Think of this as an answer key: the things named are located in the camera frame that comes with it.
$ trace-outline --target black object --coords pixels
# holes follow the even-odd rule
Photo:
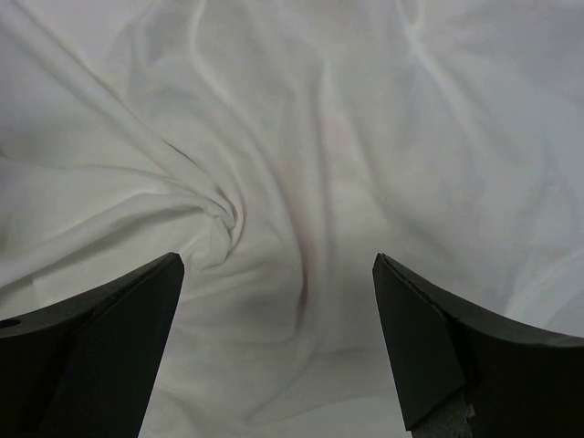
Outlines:
[[[168,254],[0,321],[0,437],[138,436],[182,282]]]
[[[415,438],[584,436],[584,339],[497,315],[385,255],[373,276]]]

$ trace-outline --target white fabric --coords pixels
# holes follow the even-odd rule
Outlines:
[[[584,335],[559,316],[584,288],[583,19],[580,0],[4,1],[0,318],[179,252],[142,437],[407,436],[377,252]]]

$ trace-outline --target wrinkled white sheet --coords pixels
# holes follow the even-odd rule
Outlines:
[[[0,318],[168,251],[141,436],[400,437],[385,252],[584,335],[584,2],[0,6]]]

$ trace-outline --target screw hole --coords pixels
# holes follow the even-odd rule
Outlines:
[[[8,329],[9,327],[14,327],[20,324],[20,319],[5,319],[4,321],[0,321],[0,330],[1,329]]]

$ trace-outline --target white cloth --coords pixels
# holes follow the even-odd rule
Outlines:
[[[377,252],[584,335],[583,18],[579,0],[4,1],[0,318],[179,252],[142,437],[407,436]]]

